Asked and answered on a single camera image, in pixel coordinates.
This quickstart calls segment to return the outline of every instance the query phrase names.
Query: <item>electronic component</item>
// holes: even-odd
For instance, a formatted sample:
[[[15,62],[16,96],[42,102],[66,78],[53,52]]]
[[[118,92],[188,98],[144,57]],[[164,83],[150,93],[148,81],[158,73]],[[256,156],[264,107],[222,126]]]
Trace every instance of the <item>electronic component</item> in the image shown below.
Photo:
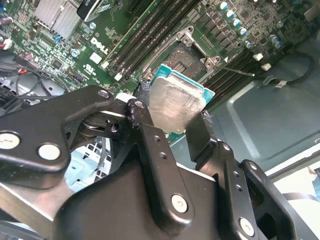
[[[238,33],[241,36],[245,36],[245,35],[247,35],[247,29],[245,29],[244,27],[240,27]]]
[[[266,63],[266,64],[262,65],[261,68],[264,71],[268,71],[271,68],[271,64],[270,63]]]
[[[243,18],[243,19],[247,19],[247,17],[249,17],[249,12],[247,10],[244,10],[242,13],[240,13],[240,16]]]
[[[235,15],[235,12],[232,10],[228,10],[225,15],[227,18],[232,18]]]
[[[152,121],[166,133],[182,134],[213,96],[209,89],[161,65],[151,81],[149,109]]]
[[[60,62],[58,59],[56,59],[53,61],[52,66],[55,67],[56,69],[60,69],[62,66],[62,62]]]
[[[79,83],[82,83],[84,80],[86,80],[84,76],[82,76],[80,73],[78,73],[76,71],[73,73],[72,76],[73,76],[74,80],[76,80]]]
[[[77,57],[79,56],[79,54],[80,54],[79,49],[72,49],[72,50],[71,50],[71,56],[72,56],[73,58],[77,58]]]
[[[0,18],[0,25],[9,25],[9,24],[12,24],[13,22],[14,20],[10,16]]]
[[[241,21],[238,18],[234,18],[234,19],[232,19],[232,25],[234,27],[238,27],[241,25]]]
[[[111,4],[108,2],[106,0],[84,0],[76,12],[83,21],[90,22],[110,8]]]
[[[80,21],[77,8],[64,0],[41,0],[34,15],[64,39],[69,39]]]
[[[190,79],[196,79],[196,77],[206,69],[200,59],[192,54],[182,43],[174,48],[161,64],[168,66],[172,70],[175,70]]]
[[[247,49],[251,49],[252,48],[252,43],[251,42],[249,42],[249,41],[245,41],[245,47],[247,48]]]
[[[228,3],[226,3],[225,1],[221,2],[219,5],[221,10],[226,10],[228,8]]]
[[[254,60],[256,60],[256,61],[258,61],[258,62],[259,62],[263,57],[264,57],[264,56],[263,56],[262,53],[258,53],[258,54],[253,55]]]

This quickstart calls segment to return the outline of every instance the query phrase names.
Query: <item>mounting hole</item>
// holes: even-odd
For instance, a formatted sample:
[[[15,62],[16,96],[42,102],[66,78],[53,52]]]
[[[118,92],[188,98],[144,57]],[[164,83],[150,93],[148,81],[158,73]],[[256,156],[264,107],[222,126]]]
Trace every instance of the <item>mounting hole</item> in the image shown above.
[[[135,101],[134,104],[137,105],[141,109],[145,108],[144,104],[142,102],[140,102],[140,101]]]
[[[153,138],[154,138],[154,140],[155,140],[156,142],[160,142],[160,137],[159,137],[159,136],[155,135]]]
[[[165,154],[164,152],[160,152],[160,158],[167,159],[167,154]]]
[[[119,124],[114,123],[114,124],[112,124],[111,132],[112,132],[112,133],[116,133],[116,132],[119,131],[119,128],[120,128]]]
[[[225,150],[230,151],[230,147],[227,144],[223,143],[222,146]]]
[[[239,190],[239,192],[242,192],[242,191],[243,191],[243,190],[242,190],[242,187],[241,187],[239,184],[235,185],[235,187],[236,187],[236,189]]]
[[[98,92],[98,94],[103,98],[108,98],[109,97],[109,93],[107,91],[105,91],[105,90],[100,90]]]

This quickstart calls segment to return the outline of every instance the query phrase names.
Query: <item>chip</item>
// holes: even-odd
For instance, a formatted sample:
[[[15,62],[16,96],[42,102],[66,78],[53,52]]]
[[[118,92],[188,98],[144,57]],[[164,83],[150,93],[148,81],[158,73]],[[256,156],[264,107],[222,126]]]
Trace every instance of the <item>chip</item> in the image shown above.
[[[270,18],[270,14],[268,12],[266,12],[264,15],[263,15],[263,19],[265,21],[267,21],[268,19]]]
[[[58,59],[56,59],[53,61],[52,66],[55,67],[56,69],[60,69],[62,66],[62,62],[60,62]]]
[[[240,16],[243,19],[247,19],[247,17],[249,17],[249,12],[247,10],[244,10],[242,13],[240,13]]]

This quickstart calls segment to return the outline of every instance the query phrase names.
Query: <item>capacitor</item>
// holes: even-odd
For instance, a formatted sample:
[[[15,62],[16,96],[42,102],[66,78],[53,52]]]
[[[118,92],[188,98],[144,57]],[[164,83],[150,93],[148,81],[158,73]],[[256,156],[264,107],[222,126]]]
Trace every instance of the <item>capacitor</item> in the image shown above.
[[[228,3],[226,3],[225,1],[220,3],[220,9],[221,10],[226,10],[228,8]]]
[[[228,11],[226,12],[227,18],[232,18],[232,17],[234,16],[234,14],[235,14],[235,12],[232,11],[232,10],[228,10]]]
[[[241,25],[241,21],[238,18],[234,18],[232,20],[232,25],[235,27],[239,27]]]
[[[9,25],[12,24],[14,22],[14,20],[12,19],[12,17],[3,17],[0,18],[0,25]]]
[[[239,28],[239,34],[240,34],[241,36],[247,35],[247,29],[245,29],[244,27],[240,27],[240,28]]]
[[[273,44],[276,44],[277,42],[279,42],[279,38],[276,35],[270,35],[270,41]]]
[[[252,46],[253,46],[252,43],[249,42],[249,41],[245,41],[244,44],[245,44],[245,47],[246,47],[247,49],[251,49]]]
[[[283,21],[278,21],[277,23],[276,23],[276,28],[277,29],[280,29],[280,28],[282,28],[284,26],[284,22]]]
[[[90,28],[91,30],[95,30],[96,27],[97,27],[97,25],[96,25],[94,22],[90,22],[89,28]]]
[[[282,46],[283,46],[283,43],[280,42],[280,41],[278,41],[278,42],[276,42],[276,43],[274,44],[275,49],[280,49],[280,48],[282,48]]]
[[[78,49],[73,49],[71,51],[71,56],[74,57],[74,58],[78,57],[79,54],[80,54],[80,51]]]

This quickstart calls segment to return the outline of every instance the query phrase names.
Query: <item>ram slot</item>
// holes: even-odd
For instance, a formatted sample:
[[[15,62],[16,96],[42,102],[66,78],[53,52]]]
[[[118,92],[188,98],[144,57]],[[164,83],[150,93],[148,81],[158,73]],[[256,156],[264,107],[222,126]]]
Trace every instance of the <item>ram slot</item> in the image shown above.
[[[157,46],[168,36],[168,34],[176,27],[190,11],[195,7],[199,0],[187,0],[182,7],[179,8],[178,12],[173,14],[164,27],[160,29],[159,32],[152,38],[151,42],[142,50],[139,51],[139,54],[136,55],[133,61],[130,62],[130,65],[125,69],[124,73],[127,73],[127,76],[130,76],[137,67],[139,67],[149,54],[154,51]]]
[[[126,44],[120,49],[120,51],[113,57],[112,65],[116,66],[120,63],[132,50],[132,48],[139,42],[142,36],[149,31],[153,24],[157,21],[159,16],[163,14],[170,6],[173,0],[162,0],[159,5],[152,11],[143,24],[137,31],[130,37]]]
[[[260,64],[255,61],[252,58],[252,55],[248,52],[241,53],[232,62],[230,62],[227,67],[255,74],[261,70]],[[209,88],[215,93],[213,100],[206,106],[206,109],[217,104],[222,98],[231,94],[244,82],[248,83],[247,79],[248,76],[224,69],[217,72],[217,74],[204,84],[206,88]]]
[[[159,19],[155,22],[155,24],[149,29],[148,32],[142,37],[142,39],[137,43],[136,46],[132,48],[130,53],[126,56],[126,58],[121,62],[121,64],[117,67],[116,72],[123,73],[123,69],[125,69],[134,59],[136,59],[137,55],[143,52],[144,46],[146,46],[161,29],[163,29],[166,25],[167,19],[169,16],[174,15],[183,4],[184,0],[175,0],[173,4],[170,5],[169,9],[159,17]]]

